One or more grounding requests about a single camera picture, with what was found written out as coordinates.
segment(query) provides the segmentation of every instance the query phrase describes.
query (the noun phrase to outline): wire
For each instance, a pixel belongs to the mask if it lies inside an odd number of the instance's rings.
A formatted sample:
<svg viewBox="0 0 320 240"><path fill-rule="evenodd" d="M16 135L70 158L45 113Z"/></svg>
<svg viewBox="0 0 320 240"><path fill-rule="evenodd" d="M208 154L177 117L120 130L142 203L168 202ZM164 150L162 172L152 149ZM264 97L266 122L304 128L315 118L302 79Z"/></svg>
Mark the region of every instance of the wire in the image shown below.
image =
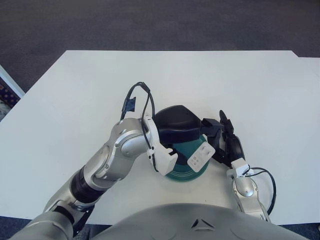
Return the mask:
<svg viewBox="0 0 320 240"><path fill-rule="evenodd" d="M268 170L266 170L266 169L264 169L262 167L251 167L251 169L253 169L253 170L261 170L261 171L258 172L258 173L255 173L255 174L246 175L246 177L254 177L254 176L257 176L257 175L262 174L262 173L267 173L271 178L272 187L273 187L273 194L272 194L271 204L270 204L270 206L268 208L268 211L267 211L268 215L270 215L272 210L274 209L275 203L276 203L276 197L277 197L276 181L275 181L274 177L272 176L272 174Z"/></svg>
<svg viewBox="0 0 320 240"><path fill-rule="evenodd" d="M142 112L142 116L141 116L141 128L142 128L142 132L143 132L143 136L144 136L144 139L145 139L145 142L146 144L148 145L148 148L149 149L154 149L153 146L150 145L150 142L147 138L147 134L146 134L146 127L145 127L145 122L144 122L144 118L145 118L145 112L146 112L146 109L147 109L147 106L148 106L148 103L149 103L149 99L150 99L150 102L151 102L151 109L152 109L152 119L155 118L155 115L156 115L156 110L155 110L155 103L154 103L154 99L152 97L152 94L151 94L151 91L150 89L148 88L148 86L143 82L143 81L139 81L137 82L136 84L134 84L130 90L128 91L125 99L124 99L124 102L123 102L123 106L122 106L122 113L121 113L121 117L120 117L120 120L123 120L126 116L126 113L127 113L127 104L128 104L128 101L130 100L130 97L131 97L131 94L132 92L134 91L135 87L141 87L146 93L147 93L147 99L146 99L146 102L145 102L145 105L144 105L144 108L143 108L143 112ZM152 163L153 163L153 168L156 172L158 172L157 168L156 168L156 160L155 160L155 155L152 154L152 156L149 156L149 158L151 159L152 158Z"/></svg>
<svg viewBox="0 0 320 240"><path fill-rule="evenodd" d="M143 108L143 112L142 112L141 128L142 128L142 132L143 132L143 136L144 136L144 139L146 141L146 144L148 145L148 148L151 149L151 145L150 145L149 140L148 140L147 135L146 135L146 128L145 128L145 122L144 122L144 116L145 116L145 112L146 112L146 108L147 108L148 102L149 102L149 95L148 95L148 97L146 99L146 102L145 102L145 105L144 105L144 108Z"/></svg>
<svg viewBox="0 0 320 240"><path fill-rule="evenodd" d="M242 175L246 175L250 171L251 167L249 164L248 164L248 166L249 166L249 168Z"/></svg>
<svg viewBox="0 0 320 240"><path fill-rule="evenodd" d="M127 103L128 101L130 100L130 97L131 97L131 94L132 92L134 91L134 89L136 87L141 87L147 94L148 94L148 97L150 98L150 102L151 102L151 108L152 108L152 118L155 117L156 115L156 111L155 111L155 103L154 103L154 99L152 97L152 94L151 94L151 91L150 89L148 88L148 86L143 82L143 81L139 81L137 82L136 84L134 84L130 90L128 91L125 99L124 99L124 102L123 102L123 105L122 105L122 112L121 112L121 117L120 117L120 120L123 120L126 116L126 113L127 113Z"/></svg>

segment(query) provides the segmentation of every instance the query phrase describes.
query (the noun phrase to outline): white table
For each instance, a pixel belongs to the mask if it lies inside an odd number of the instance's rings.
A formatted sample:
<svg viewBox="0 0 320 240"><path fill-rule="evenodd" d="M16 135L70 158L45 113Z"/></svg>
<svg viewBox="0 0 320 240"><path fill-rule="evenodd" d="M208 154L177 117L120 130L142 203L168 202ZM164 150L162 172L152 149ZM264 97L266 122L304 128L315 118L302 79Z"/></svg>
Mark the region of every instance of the white table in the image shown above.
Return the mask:
<svg viewBox="0 0 320 240"><path fill-rule="evenodd" d="M199 118L222 109L252 167L277 186L275 224L320 222L320 84L291 51L66 51L0 123L0 215L34 218L51 195L108 140L129 88L144 81L156 110L182 104ZM146 96L136 90L138 117ZM114 224L148 207L204 203L234 208L227 168L178 183L145 155L89 219ZM266 208L271 182L255 177Z"/></svg>

